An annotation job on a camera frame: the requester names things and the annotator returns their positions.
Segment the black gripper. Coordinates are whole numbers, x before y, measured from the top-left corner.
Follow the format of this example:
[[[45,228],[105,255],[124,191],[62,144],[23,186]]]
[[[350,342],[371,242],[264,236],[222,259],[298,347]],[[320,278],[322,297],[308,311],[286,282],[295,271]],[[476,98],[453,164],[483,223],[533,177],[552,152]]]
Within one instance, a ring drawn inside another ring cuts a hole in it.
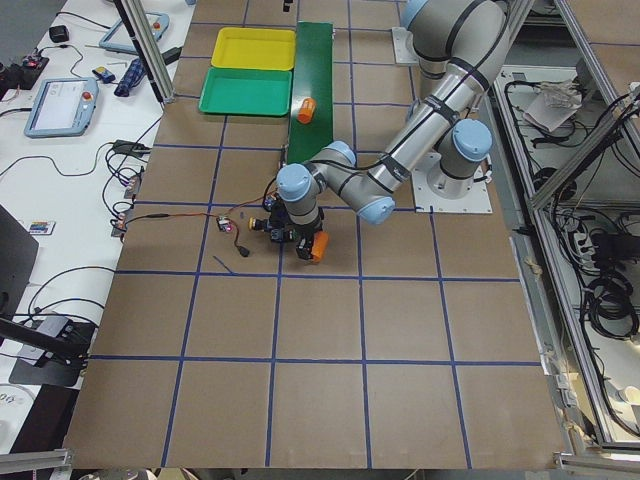
[[[269,233],[273,242],[293,242],[298,258],[311,260],[314,233],[323,230],[324,212],[322,209],[319,210],[317,218],[309,225],[300,226],[294,224],[290,219],[283,202],[275,202],[271,206],[269,220],[273,225],[273,229]]]

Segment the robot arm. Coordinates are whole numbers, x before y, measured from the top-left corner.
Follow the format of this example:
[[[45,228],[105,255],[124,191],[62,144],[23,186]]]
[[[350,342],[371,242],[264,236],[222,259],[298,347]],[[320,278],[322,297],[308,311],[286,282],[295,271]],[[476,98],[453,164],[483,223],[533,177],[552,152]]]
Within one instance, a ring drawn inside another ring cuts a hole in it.
[[[487,88],[509,48],[508,16],[493,1],[409,1],[401,25],[412,35],[423,76],[433,80],[456,67]]]
[[[299,259],[320,262],[328,235],[317,198],[332,190],[357,215],[372,225],[383,223],[395,208],[394,192],[432,150],[440,155],[436,167],[445,185],[435,190],[448,195],[458,183],[472,182],[479,163],[493,144],[480,121],[462,119],[496,79],[505,56],[492,53],[475,65],[454,57],[435,90],[415,108],[406,125],[372,165],[357,166],[354,152],[334,141],[310,159],[283,167],[276,176],[278,194],[297,236]]]

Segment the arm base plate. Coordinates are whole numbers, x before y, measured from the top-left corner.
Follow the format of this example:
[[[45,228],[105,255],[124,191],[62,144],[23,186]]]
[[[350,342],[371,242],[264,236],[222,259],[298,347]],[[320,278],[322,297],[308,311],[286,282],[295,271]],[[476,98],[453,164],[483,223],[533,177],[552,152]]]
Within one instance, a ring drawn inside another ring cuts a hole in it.
[[[394,58],[397,65],[412,66],[421,62],[413,45],[413,34],[404,27],[391,29]]]
[[[415,210],[422,213],[481,214],[493,213],[488,184],[480,163],[472,178],[457,180],[441,170],[441,155],[427,154],[411,176]]]

